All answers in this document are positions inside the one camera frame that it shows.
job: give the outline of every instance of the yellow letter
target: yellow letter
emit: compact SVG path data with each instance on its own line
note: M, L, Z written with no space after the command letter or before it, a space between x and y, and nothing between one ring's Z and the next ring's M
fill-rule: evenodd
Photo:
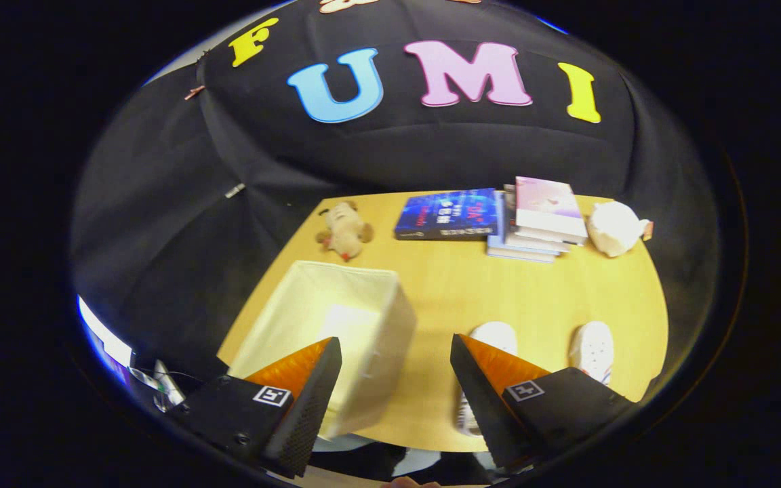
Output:
M263 24L251 28L251 30L248 30L245 34L242 34L242 36L237 37L228 44L229 47L233 47L233 56L235 57L233 60L233 67L238 67L243 64L245 60L255 56L257 53L261 52L261 49L264 49L264 46L256 45L255 43L263 43L263 41L266 41L267 37L270 37L270 31L267 30L267 27L276 24L278 21L278 18L272 18L263 22Z
M601 115L595 109L595 97L593 96L593 80L595 78L586 69L566 62L560 62L559 68L568 75L568 84L571 85L571 105L568 105L568 114L582 121L599 123Z

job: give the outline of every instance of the black fabric backdrop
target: black fabric backdrop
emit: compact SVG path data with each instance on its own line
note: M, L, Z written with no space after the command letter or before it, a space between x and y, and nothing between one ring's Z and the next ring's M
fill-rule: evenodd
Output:
M143 87L87 163L73 217L75 285L140 358L205 377L223 371L215 351L227 329L322 198L499 188L524 175L616 198L656 223L647 247L669 314L666 367L677 364L712 300L718 212L694 145L632 74L493 2L381 0L323 15L300 1L270 16L279 23L264 49L239 68L227 44L263 19ZM424 74L403 46L425 39L467 59L481 41L515 47L533 105L424 107ZM379 49L382 102L341 124L307 117L285 78L324 62L334 96L350 99L357 86L336 58L361 47ZM601 123L565 113L570 93L556 62L594 75ZM207 89L183 100L199 85ZM223 197L240 182L242 192Z

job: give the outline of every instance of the blue book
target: blue book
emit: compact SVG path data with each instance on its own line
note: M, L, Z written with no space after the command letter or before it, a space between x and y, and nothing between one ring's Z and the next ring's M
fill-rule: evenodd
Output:
M498 230L496 235L487 236L487 254L500 258L518 260L535 260L536 262L554 262L559 251L547 249L533 249L530 247L508 246L505 244L505 235L508 232L508 216L505 214L505 204L502 192L496 192L496 221Z
M399 240L461 239L498 232L493 188L412 197L394 234Z

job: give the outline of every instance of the letter m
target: letter m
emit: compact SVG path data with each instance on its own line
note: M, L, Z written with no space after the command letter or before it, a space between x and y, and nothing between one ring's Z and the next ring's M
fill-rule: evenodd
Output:
M532 103L517 69L517 49L511 46L481 43L472 62L442 41L417 41L407 44L404 50L421 61L427 81L427 94L422 96L421 102L428 107L445 107L460 101L460 96L450 90L449 80L453 80L469 100L477 102L487 86L487 78L493 83L487 93L490 102L518 106Z

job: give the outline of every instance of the pink book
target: pink book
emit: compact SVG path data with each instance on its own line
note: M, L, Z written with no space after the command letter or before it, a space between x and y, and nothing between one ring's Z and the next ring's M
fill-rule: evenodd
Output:
M517 234L583 244L588 237L577 200L567 183L517 176Z

